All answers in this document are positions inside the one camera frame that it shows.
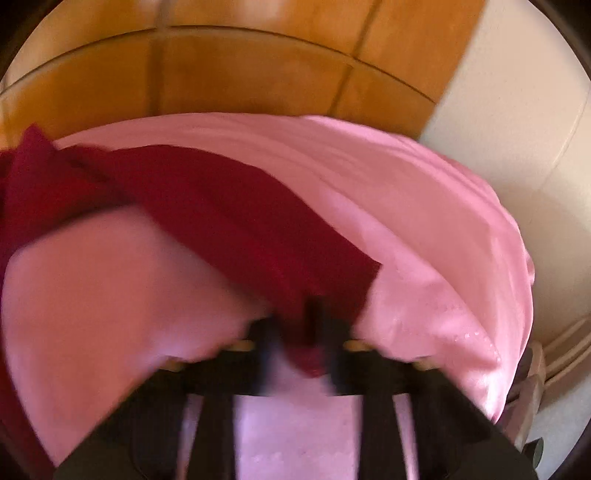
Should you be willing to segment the dark red cloth garment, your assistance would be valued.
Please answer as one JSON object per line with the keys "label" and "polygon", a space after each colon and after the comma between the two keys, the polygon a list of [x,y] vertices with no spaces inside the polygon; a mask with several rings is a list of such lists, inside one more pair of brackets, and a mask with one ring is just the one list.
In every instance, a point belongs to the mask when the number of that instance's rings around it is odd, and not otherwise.
{"label": "dark red cloth garment", "polygon": [[1,154],[1,430],[41,479],[170,357],[269,318],[325,373],[307,307],[353,323],[380,266],[259,168],[170,145]]}

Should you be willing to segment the pink bed sheet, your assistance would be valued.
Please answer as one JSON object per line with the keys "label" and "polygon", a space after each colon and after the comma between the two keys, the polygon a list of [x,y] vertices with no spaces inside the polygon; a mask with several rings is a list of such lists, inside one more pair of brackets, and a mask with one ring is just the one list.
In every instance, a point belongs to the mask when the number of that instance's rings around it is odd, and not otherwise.
{"label": "pink bed sheet", "polygon": [[494,190],[318,116],[1,154],[1,439],[36,479],[532,479],[534,266]]}

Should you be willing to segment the orange wooden wardrobe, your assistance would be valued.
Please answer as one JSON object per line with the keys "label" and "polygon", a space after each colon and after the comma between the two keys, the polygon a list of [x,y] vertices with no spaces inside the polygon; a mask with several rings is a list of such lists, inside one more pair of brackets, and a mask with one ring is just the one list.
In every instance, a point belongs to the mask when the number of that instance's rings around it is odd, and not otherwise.
{"label": "orange wooden wardrobe", "polygon": [[187,112],[421,135],[480,1],[5,1],[1,144]]}

